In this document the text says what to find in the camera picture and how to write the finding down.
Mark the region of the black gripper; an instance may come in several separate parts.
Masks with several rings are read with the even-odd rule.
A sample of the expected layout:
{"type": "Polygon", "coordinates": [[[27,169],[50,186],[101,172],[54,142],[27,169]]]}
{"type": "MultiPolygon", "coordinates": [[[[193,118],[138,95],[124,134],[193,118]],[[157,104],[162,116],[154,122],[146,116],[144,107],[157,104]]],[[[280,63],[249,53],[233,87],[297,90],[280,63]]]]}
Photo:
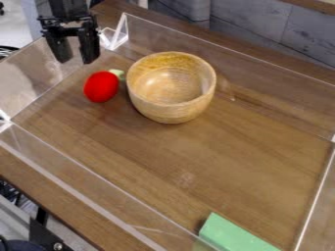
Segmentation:
{"type": "Polygon", "coordinates": [[[66,36],[78,35],[79,52],[85,64],[99,56],[98,25],[93,15],[73,16],[69,19],[38,16],[37,20],[46,44],[59,63],[67,62],[73,57],[66,36]]]}

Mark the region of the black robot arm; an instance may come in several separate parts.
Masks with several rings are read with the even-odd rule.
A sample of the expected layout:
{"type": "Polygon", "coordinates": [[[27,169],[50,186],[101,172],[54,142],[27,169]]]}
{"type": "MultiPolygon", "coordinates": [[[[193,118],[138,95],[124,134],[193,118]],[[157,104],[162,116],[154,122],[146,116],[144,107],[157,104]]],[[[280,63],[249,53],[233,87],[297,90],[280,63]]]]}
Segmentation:
{"type": "Polygon", "coordinates": [[[46,0],[50,16],[39,15],[41,35],[59,63],[67,62],[71,49],[67,37],[78,38],[82,63],[89,64],[99,56],[97,18],[85,0],[46,0]]]}

